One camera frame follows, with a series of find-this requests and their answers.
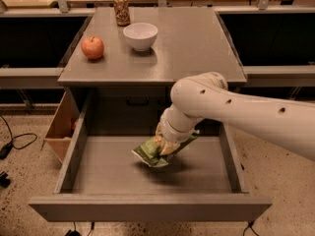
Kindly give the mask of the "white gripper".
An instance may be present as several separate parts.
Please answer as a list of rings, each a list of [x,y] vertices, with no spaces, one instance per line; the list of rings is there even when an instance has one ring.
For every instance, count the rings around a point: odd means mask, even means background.
[[[190,138],[201,121],[203,118],[188,116],[174,104],[166,108],[156,128],[155,143],[160,145],[159,154],[169,155],[175,152],[181,143]],[[161,143],[162,136],[166,141]]]

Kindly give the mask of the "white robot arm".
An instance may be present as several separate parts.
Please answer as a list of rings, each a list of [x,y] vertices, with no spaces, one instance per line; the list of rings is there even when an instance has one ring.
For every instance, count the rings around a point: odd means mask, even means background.
[[[171,143],[185,142],[198,123],[211,119],[315,160],[314,103],[231,92],[219,73],[179,80],[170,98],[159,126]]]

